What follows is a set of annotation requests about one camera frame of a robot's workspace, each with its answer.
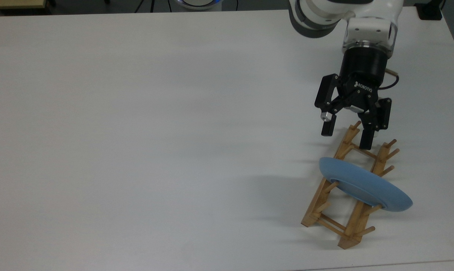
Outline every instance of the wooden peg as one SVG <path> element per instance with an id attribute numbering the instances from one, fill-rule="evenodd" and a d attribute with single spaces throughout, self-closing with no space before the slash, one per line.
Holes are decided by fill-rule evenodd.
<path id="1" fill-rule="evenodd" d="M 395 156 L 399 151 L 400 151 L 400 149 L 394 149 L 393 152 L 389 153 L 389 155 L 386 156 L 386 161 L 389 160 L 390 158 L 392 158 L 392 156 Z"/>
<path id="2" fill-rule="evenodd" d="M 316 209 L 317 206 L 322 205 L 327 201 L 329 193 L 323 193 L 322 191 L 326 189 L 329 185 L 331 185 L 331 183 L 327 179 L 322 178 L 316 190 L 316 193 L 313 196 L 311 203 L 309 204 L 309 208 L 307 208 L 304 218 L 302 218 L 301 221 L 302 225 L 310 227 L 317 222 L 320 214 L 315 213 L 314 209 Z"/>
<path id="3" fill-rule="evenodd" d="M 352 149 L 354 149 L 354 146 L 352 146 L 352 144 L 351 144 L 350 146 L 347 147 L 347 149 L 341 155 L 339 155 L 339 158 L 345 157 L 349 153 L 349 151 L 351 151 Z"/>
<path id="4" fill-rule="evenodd" d="M 352 140 L 358 134 L 359 131 L 360 131 L 360 129 L 357 129 L 356 126 L 352 126 L 352 125 L 349 127 L 349 129 L 347 129 L 347 132 L 346 132 L 346 134 L 344 134 L 344 138 L 342 139 L 342 142 L 341 142 L 339 148 L 337 149 L 334 157 L 338 157 L 339 153 L 342 150 L 344 150 L 347 147 L 347 145 L 352 143 Z"/>
<path id="5" fill-rule="evenodd" d="M 344 238 L 347 237 L 347 235 L 345 235 L 343 232 L 341 232 L 340 230 L 332 227 L 332 225 L 330 225 L 329 223 L 323 221 L 322 219 L 319 219 L 317 222 L 319 224 L 321 224 L 322 226 L 328 228 L 329 230 L 333 231 L 334 233 L 337 233 L 337 235 L 340 235 L 341 237 L 344 237 Z"/>
<path id="6" fill-rule="evenodd" d="M 379 205 L 376 205 L 376 206 L 370 208 L 369 210 L 365 211 L 364 214 L 362 214 L 362 215 L 368 216 L 368 215 L 372 214 L 373 212 L 379 210 L 380 208 L 382 208 L 382 204 L 379 204 Z"/>
<path id="7" fill-rule="evenodd" d="M 397 140 L 392 139 L 392 141 L 390 141 L 390 142 L 386 145 L 386 147 L 387 147 L 387 148 L 390 148 L 390 147 L 393 146 L 394 143 L 396 143 L 396 142 L 397 142 Z"/>
<path id="8" fill-rule="evenodd" d="M 369 228 L 366 228 L 365 230 L 360 231 L 359 233 L 356 233 L 356 236 L 366 235 L 366 234 L 371 233 L 371 232 L 373 232 L 375 230 L 376 230 L 376 227 L 375 226 L 371 226 Z"/>
<path id="9" fill-rule="evenodd" d="M 342 225 L 341 223 L 338 223 L 337 221 L 333 220 L 332 218 L 326 216 L 325 214 L 320 214 L 320 217 L 323 218 L 328 223 L 331 223 L 332 225 L 336 226 L 337 228 L 340 228 L 341 230 L 346 230 L 346 227 L 344 225 Z"/>
<path id="10" fill-rule="evenodd" d="M 358 122 L 356 122 L 354 125 L 349 126 L 349 129 L 355 130 L 355 129 L 357 129 L 357 127 L 359 127 L 359 125 L 361 125 L 360 120 Z"/>
<path id="11" fill-rule="evenodd" d="M 322 204 L 321 206 L 319 206 L 314 212 L 320 213 L 321 211 L 324 211 L 329 206 L 330 206 L 330 202 L 326 202 L 326 203 Z"/>
<path id="12" fill-rule="evenodd" d="M 369 157 L 372 157 L 374 159 L 377 159 L 377 155 L 371 153 L 370 151 L 368 151 L 366 149 L 361 149 L 361 147 L 359 147 L 359 145 L 356 145 L 356 144 L 352 143 L 351 146 L 354 147 L 354 150 L 359 151 L 361 153 L 364 153 L 364 154 L 366 154 L 366 156 L 369 156 Z"/>
<path id="13" fill-rule="evenodd" d="M 327 194 L 328 192 L 330 192 L 330 190 L 334 189 L 338 185 L 339 185 L 339 182 L 335 181 L 331 185 L 329 185 L 326 189 L 322 190 L 322 192 Z"/>
<path id="14" fill-rule="evenodd" d="M 383 172 L 379 173 L 379 177 L 384 176 L 385 174 L 391 172 L 394 169 L 394 166 L 390 166 L 389 168 L 386 168 Z"/>
<path id="15" fill-rule="evenodd" d="M 387 73 L 387 74 L 390 74 L 390 75 L 392 75 L 392 76 L 394 76 L 394 77 L 396 77 L 396 76 L 399 75 L 397 72 L 394 72 L 394 71 L 391 70 L 391 69 L 386 69 L 386 73 Z"/>

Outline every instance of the blue plate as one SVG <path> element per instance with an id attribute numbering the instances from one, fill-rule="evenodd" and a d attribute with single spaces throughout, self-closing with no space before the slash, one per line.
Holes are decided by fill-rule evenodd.
<path id="1" fill-rule="evenodd" d="M 329 182 L 339 181 L 340 190 L 370 206 L 382 204 L 382 209 L 391 212 L 405 211 L 412 206 L 412 200 L 399 188 L 361 167 L 323 157 L 319 168 Z"/>

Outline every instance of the white table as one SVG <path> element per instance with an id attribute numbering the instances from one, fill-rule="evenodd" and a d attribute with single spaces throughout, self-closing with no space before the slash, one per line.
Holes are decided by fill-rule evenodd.
<path id="1" fill-rule="evenodd" d="M 321 137 L 313 106 L 344 31 L 304 38 L 287 11 L 0 18 L 0 271 L 454 260 L 454 42 L 413 8 L 374 142 L 398 140 L 386 179 L 413 207 L 374 213 L 345 251 L 300 224 L 318 159 L 357 120 Z M 346 221 L 354 203 L 337 199 L 328 214 Z"/>

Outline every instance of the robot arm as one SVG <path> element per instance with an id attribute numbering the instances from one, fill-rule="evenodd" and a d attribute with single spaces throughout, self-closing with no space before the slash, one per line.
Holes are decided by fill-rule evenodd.
<path id="1" fill-rule="evenodd" d="M 391 99 L 379 99 L 378 89 L 392 56 L 397 19 L 403 0 L 289 0 L 294 29 L 309 38 L 326 36 L 347 21 L 339 75 L 323 77 L 315 106 L 321 109 L 323 136 L 331 136 L 336 114 L 347 108 L 364 127 L 360 147 L 371 149 L 374 132 L 387 129 Z M 332 99 L 334 89 L 338 96 Z"/>

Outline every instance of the robotiq logo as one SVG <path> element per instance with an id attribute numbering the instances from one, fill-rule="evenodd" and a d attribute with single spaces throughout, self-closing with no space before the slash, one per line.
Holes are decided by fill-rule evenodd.
<path id="1" fill-rule="evenodd" d="M 359 87 L 359 88 L 362 88 L 362 89 L 372 93 L 372 88 L 370 88 L 368 86 L 364 86 L 363 84 L 359 84 L 359 82 L 357 82 L 357 81 L 355 82 L 354 87 Z"/>

